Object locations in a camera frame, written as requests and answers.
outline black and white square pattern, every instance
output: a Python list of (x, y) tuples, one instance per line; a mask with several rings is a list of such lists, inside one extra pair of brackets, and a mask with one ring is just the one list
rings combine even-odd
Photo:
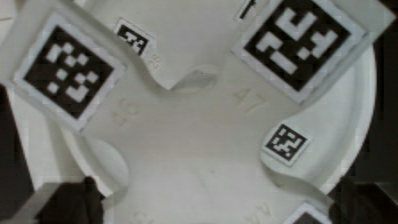
[(333, 224), (328, 215), (306, 202), (298, 208), (283, 224)]
[(344, 60), (365, 31), (331, 0), (276, 0), (260, 18), (235, 53), (262, 75), (273, 74), (289, 94), (301, 95), (305, 87), (315, 87), (315, 76), (326, 76)]
[(83, 129), (123, 74), (123, 65), (59, 14), (49, 18), (17, 84)]
[(147, 57), (148, 50), (155, 47), (155, 39), (143, 29), (122, 18), (116, 26), (116, 35), (127, 41), (141, 57)]
[(305, 137), (305, 134), (282, 124), (273, 136), (267, 138), (264, 150), (289, 166), (296, 163), (310, 141), (312, 138)]

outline white surface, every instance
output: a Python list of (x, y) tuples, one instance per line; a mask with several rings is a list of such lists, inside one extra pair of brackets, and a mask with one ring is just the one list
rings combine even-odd
[[(344, 174), (340, 161), (349, 158), (353, 162), (358, 154), (362, 144), (353, 144), (353, 139), (358, 139), (358, 133), (367, 132), (370, 124), (376, 69), (369, 69), (369, 64), (374, 64), (372, 52), (362, 57), (360, 65), (347, 72), (328, 95), (303, 113), (299, 113), (298, 104), (282, 95), (232, 54), (226, 57), (223, 76), (214, 85), (207, 86), (207, 91), (203, 90), (193, 95), (180, 95), (175, 100), (168, 98), (171, 95), (166, 96), (163, 100), (170, 102), (170, 105), (163, 101), (152, 105), (150, 101), (141, 100), (145, 96), (131, 96), (129, 83), (122, 83), (125, 92), (118, 92), (118, 94), (125, 93), (129, 99), (118, 101), (118, 94), (115, 94), (111, 100), (116, 100), (116, 103), (106, 104), (106, 108), (118, 108), (120, 103), (129, 113), (138, 115), (139, 112), (134, 112), (134, 108), (139, 105), (141, 116), (129, 124), (123, 123), (127, 126), (118, 127), (118, 124), (107, 119), (104, 126), (99, 127), (116, 130), (113, 144), (122, 150), (123, 157), (115, 152), (104, 154), (113, 148), (104, 147), (100, 150), (93, 150), (93, 144), (97, 144), (93, 139), (90, 139), (91, 146), (84, 146), (86, 143), (77, 143), (79, 140), (72, 134), (63, 139), (58, 134), (58, 126), (51, 125), (56, 128), (47, 128), (52, 122), (43, 117), (38, 119), (27, 116), (24, 113), (27, 110), (19, 115), (19, 106), (24, 103), (15, 104), (19, 128), (26, 130), (24, 119), (31, 124), (29, 127), (35, 127), (29, 129), (31, 132), (22, 132), (27, 147), (35, 146), (27, 138), (35, 138), (40, 144), (51, 144), (49, 149), (59, 148), (56, 146), (63, 145), (67, 140), (81, 167), (99, 178), (100, 187), (109, 190), (109, 193), (115, 189), (120, 190), (125, 184), (123, 178), (115, 177), (113, 173), (122, 170), (129, 175), (129, 189), (120, 191), (107, 200), (107, 221), (111, 223), (127, 223), (129, 221), (148, 224), (154, 221), (164, 223), (242, 223), (253, 222), (253, 220), (260, 223), (282, 223), (303, 201), (308, 200), (317, 204), (322, 212), (328, 212), (326, 198), (322, 194), (317, 194), (312, 186), (292, 180), (292, 182), (287, 180), (276, 183), (274, 178), (283, 180), (283, 177), (264, 166), (260, 160), (262, 141), (267, 131), (287, 117), (294, 118), (314, 113), (312, 115), (317, 115), (312, 116), (315, 124), (322, 119), (326, 123), (321, 122), (321, 124), (328, 124), (335, 111), (317, 113), (314, 108), (328, 105), (328, 108), (340, 109), (342, 112), (333, 113), (337, 126), (331, 130), (340, 132), (346, 130), (347, 133), (333, 134), (337, 140), (330, 143), (324, 142), (322, 147), (317, 148), (322, 149), (322, 152), (330, 148), (338, 148), (337, 157), (333, 160), (319, 157), (322, 160), (314, 162), (305, 167), (306, 169), (296, 167), (298, 170), (294, 170), (296, 176), (326, 192), (324, 186), (331, 182), (337, 183), (340, 174)], [(106, 112), (100, 113), (95, 122), (102, 120), (106, 114)], [(42, 136), (38, 136), (38, 127), (45, 127)], [(314, 131), (317, 140), (319, 137), (322, 138), (317, 134), (324, 133), (326, 129), (322, 126), (310, 126), (308, 129)], [(99, 163), (95, 157), (100, 161), (115, 158), (116, 162)], [(58, 158), (61, 157), (54, 156), (45, 161), (54, 162), (54, 167), (63, 164), (61, 161), (54, 161)], [(122, 158), (129, 161), (131, 172), (127, 172), (125, 165), (118, 166), (123, 164)], [(305, 152), (298, 164), (306, 163), (310, 159)], [(47, 175), (42, 174), (43, 170), (36, 170), (35, 165), (38, 162), (45, 163), (43, 154), (38, 154), (36, 159), (29, 159), (29, 161), (35, 179), (43, 179)]]

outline dark background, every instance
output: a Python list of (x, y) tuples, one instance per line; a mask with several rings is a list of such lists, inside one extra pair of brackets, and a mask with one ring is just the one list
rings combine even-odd
[[(398, 15), (398, 1), (383, 0)], [(370, 134), (347, 174), (356, 183), (398, 186), (398, 22), (376, 43), (378, 106)], [(10, 218), (35, 192), (6, 90), (0, 87), (0, 220)]]

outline black square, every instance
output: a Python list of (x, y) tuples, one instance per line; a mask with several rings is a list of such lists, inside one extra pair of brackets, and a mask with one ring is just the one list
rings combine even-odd
[(283, 124), (266, 147), (290, 162), (301, 152), (306, 142), (308, 138), (305, 138), (305, 136)]
[(351, 35), (314, 0), (282, 2), (244, 48), (298, 91), (303, 90)]
[(134, 31), (134, 29), (125, 24), (122, 24), (116, 34), (127, 41), (138, 54), (143, 55), (150, 43), (148, 38), (139, 34), (139, 32)]
[(315, 219), (315, 217), (306, 212), (294, 224), (322, 224), (322, 222), (319, 221), (319, 219)]
[(81, 118), (115, 67), (61, 26), (56, 26), (24, 77), (75, 119)]

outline white border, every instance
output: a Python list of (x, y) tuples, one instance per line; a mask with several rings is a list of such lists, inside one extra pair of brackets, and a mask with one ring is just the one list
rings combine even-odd
[[(97, 53), (97, 56), (104, 59), (104, 61), (115, 67), (115, 72), (113, 72), (109, 79), (104, 83), (104, 87), (99, 90), (99, 94), (93, 98), (93, 101), (90, 103), (90, 106), (84, 110), (84, 113), (83, 113), (79, 119), (68, 114), (68, 112), (65, 111), (61, 106), (54, 103), (54, 101), (49, 99), (45, 94), (36, 90), (33, 85), (24, 80), (27, 72), (33, 67), (35, 60), (38, 58), (38, 54), (42, 53), (42, 49), (45, 47), (51, 35), (54, 33), (54, 29), (58, 26), (63, 27), (63, 29), (70, 32), (70, 35), (77, 38), (77, 40), (81, 40), (83, 45), (91, 49), (91, 51)], [(125, 75), (125, 69), (127, 68), (125, 68), (120, 60), (111, 56), (111, 54), (106, 51), (106, 49), (102, 48), (102, 46), (95, 43), (93, 39), (81, 32), (79, 28), (70, 23), (70, 21), (65, 19), (61, 14), (58, 12), (54, 12), (47, 19), (43, 29), (38, 32), (38, 40), (31, 46), (31, 51), (29, 51), (29, 54), (26, 56), (26, 59), (24, 59), (22, 65), (20, 65), (20, 69), (17, 71), (15, 83), (17, 83), (17, 86), (27, 91), (31, 96), (36, 98), (36, 100), (43, 103), (43, 105), (58, 113), (58, 117), (61, 117), (61, 119), (67, 121), (67, 123), (70, 124), (74, 129), (77, 129), (79, 131), (83, 131), (83, 128), (88, 125), (88, 121), (97, 113), (97, 109), (102, 104), (102, 101), (104, 101), (107, 94), (116, 86), (116, 82)]]
[(136, 52), (134, 50), (134, 47), (132, 47), (132, 50), (134, 52), (138, 53), (138, 55), (141, 56), (141, 58), (147, 58), (148, 57), (148, 54), (152, 52), (152, 49), (157, 48), (157, 41), (155, 41), (155, 38), (154, 36), (147, 33), (147, 31), (134, 25), (134, 23), (122, 17), (120, 18), (120, 21), (118, 21), (118, 25), (116, 25), (116, 29), (115, 29), (115, 33), (116, 33), (116, 36), (120, 38), (123, 38), (120, 35), (118, 35), (118, 31), (122, 29), (122, 25), (125, 25), (141, 35), (143, 37), (147, 37), (148, 39), (148, 45), (147, 45), (147, 49), (143, 51), (143, 55), (139, 55), (139, 53)]
[(319, 220), (322, 224), (333, 224), (330, 217), (326, 216), (326, 214), (319, 211), (319, 209), (308, 202), (305, 202), (305, 204), (298, 208), (283, 224), (296, 224), (296, 221), (305, 215), (305, 213), (308, 213), (314, 216), (314, 218)]
[[(280, 155), (280, 154), (267, 148), (271, 139), (273, 139), (273, 137), (274, 137), (274, 135), (276, 135), (276, 133), (278, 133), (280, 128), (282, 128), (283, 125), (287, 125), (289, 128), (290, 128), (290, 129), (303, 135), (303, 137), (308, 139), (308, 141), (306, 141), (306, 143), (305, 143), (305, 145), (303, 145), (303, 147), (301, 147), (301, 149), (299, 149), (299, 151), (298, 151), (298, 153), (296, 153), (296, 156), (294, 156), (294, 158), (292, 158), (290, 161), (287, 161), (287, 160), (282, 158), (282, 155)], [(306, 132), (303, 132), (301, 129), (299, 129), (299, 131), (298, 131), (298, 128), (294, 128), (292, 125), (290, 125), (289, 123), (283, 122), (283, 123), (280, 123), (280, 125), (276, 126), (276, 128), (273, 129), (273, 131), (271, 131), (269, 134), (267, 134), (267, 137), (266, 137), (266, 140), (264, 140), (262, 149), (264, 149), (264, 151), (273, 155), (273, 157), (278, 159), (278, 161), (280, 161), (289, 167), (292, 167), (294, 164), (296, 164), (296, 162), (298, 162), (298, 160), (299, 160), (299, 157), (301, 157), (301, 155), (303, 155), (303, 153), (305, 153), (305, 150), (306, 150), (306, 148), (308, 148), (308, 146), (310, 146), (312, 141), (314, 141), (314, 137), (306, 134)]]
[(335, 67), (344, 60), (344, 57), (347, 57), (351, 50), (354, 46), (360, 44), (363, 37), (365, 37), (365, 29), (360, 26), (360, 24), (354, 22), (351, 17), (347, 16), (346, 12), (337, 7), (331, 0), (314, 0), (319, 4), (321, 8), (326, 10), (326, 13), (333, 16), (335, 20), (340, 22), (342, 26), (347, 28), (349, 32), (353, 33), (353, 36), (349, 40), (346, 41), (338, 51), (335, 52), (335, 55), (324, 64), (305, 88), (301, 91), (298, 91), (292, 86), (287, 84), (285, 80), (280, 78), (273, 70), (266, 67), (266, 65), (260, 63), (258, 59), (253, 57), (251, 53), (246, 51), (244, 47), (251, 41), (253, 35), (257, 34), (257, 31), (276, 11), (276, 8), (285, 0), (271, 0), (269, 6), (266, 10), (262, 11), (257, 21), (248, 29), (248, 32), (242, 35), (242, 39), (239, 41), (239, 44), (234, 47), (234, 52), (241, 59), (248, 62), (250, 66), (257, 70), (257, 72), (262, 74), (262, 76), (267, 78), (267, 80), (273, 82), (273, 84), (278, 86), (278, 88), (283, 90), (287, 95), (292, 97), (298, 103), (303, 103), (303, 101), (308, 99), (312, 92), (319, 85), (322, 84), (322, 80), (326, 76), (330, 75), (331, 71), (335, 70)]

